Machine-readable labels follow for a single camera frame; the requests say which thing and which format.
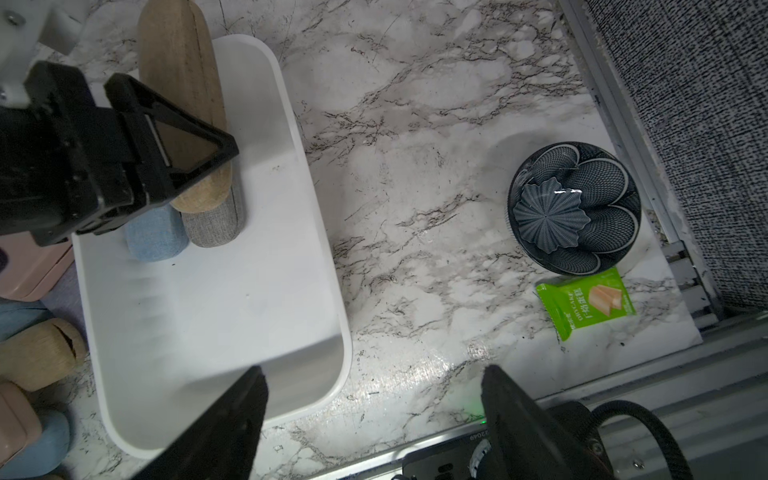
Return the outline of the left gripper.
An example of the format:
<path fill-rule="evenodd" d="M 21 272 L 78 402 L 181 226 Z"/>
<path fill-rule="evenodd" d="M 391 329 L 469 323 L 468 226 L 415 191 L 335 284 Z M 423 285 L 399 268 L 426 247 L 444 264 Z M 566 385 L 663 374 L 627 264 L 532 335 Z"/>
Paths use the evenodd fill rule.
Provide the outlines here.
<path fill-rule="evenodd" d="M 134 100 L 158 149 L 172 204 L 222 204 L 239 154 L 217 73 L 115 74 L 99 106 L 82 72 L 36 63 L 24 109 L 1 110 L 1 232 L 40 246 L 101 235 L 134 214 L 138 184 L 123 114 Z"/>

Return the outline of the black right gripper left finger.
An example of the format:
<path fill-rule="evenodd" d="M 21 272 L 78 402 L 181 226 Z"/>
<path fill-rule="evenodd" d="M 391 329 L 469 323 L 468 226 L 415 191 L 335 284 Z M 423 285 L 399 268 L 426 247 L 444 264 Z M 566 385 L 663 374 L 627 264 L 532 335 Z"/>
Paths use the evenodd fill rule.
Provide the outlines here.
<path fill-rule="evenodd" d="M 136 479 L 247 479 L 253 469 L 269 389 L 249 368 Z"/>

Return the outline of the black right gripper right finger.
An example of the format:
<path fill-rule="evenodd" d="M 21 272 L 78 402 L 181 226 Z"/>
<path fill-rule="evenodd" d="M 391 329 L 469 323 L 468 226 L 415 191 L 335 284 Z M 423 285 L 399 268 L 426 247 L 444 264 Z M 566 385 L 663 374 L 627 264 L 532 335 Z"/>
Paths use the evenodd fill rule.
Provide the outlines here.
<path fill-rule="evenodd" d="M 601 461 L 500 367 L 485 368 L 481 401 L 490 450 L 481 479 L 610 479 Z"/>

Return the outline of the light blue glasses case back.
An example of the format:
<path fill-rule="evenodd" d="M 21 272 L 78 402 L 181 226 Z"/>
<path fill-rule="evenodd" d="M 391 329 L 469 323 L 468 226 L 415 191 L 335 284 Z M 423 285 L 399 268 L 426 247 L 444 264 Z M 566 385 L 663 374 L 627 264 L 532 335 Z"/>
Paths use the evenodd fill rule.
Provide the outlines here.
<path fill-rule="evenodd" d="M 123 231 L 131 255 L 145 263 L 171 259 L 189 245 L 182 216 L 171 205 L 152 209 L 127 222 Z"/>

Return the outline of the grey fabric glasses case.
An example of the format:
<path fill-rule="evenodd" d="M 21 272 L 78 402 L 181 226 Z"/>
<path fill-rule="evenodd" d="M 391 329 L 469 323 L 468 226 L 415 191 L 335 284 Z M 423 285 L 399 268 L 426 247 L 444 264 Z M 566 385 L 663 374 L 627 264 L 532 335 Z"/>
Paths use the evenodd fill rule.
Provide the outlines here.
<path fill-rule="evenodd" d="M 201 248 L 215 248 L 233 241 L 246 223 L 246 208 L 240 176 L 233 172 L 229 196 L 213 210 L 182 213 L 181 219 L 190 242 Z"/>

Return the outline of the purple fabric glasses case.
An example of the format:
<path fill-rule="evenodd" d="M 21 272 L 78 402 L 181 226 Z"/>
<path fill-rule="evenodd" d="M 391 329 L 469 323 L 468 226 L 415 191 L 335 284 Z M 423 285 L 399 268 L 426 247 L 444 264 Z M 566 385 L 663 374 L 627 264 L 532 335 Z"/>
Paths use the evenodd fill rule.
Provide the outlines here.
<path fill-rule="evenodd" d="M 41 303 L 55 317 L 71 323 L 87 338 L 85 316 L 82 307 L 76 264 L 72 263 L 55 286 L 41 298 Z"/>

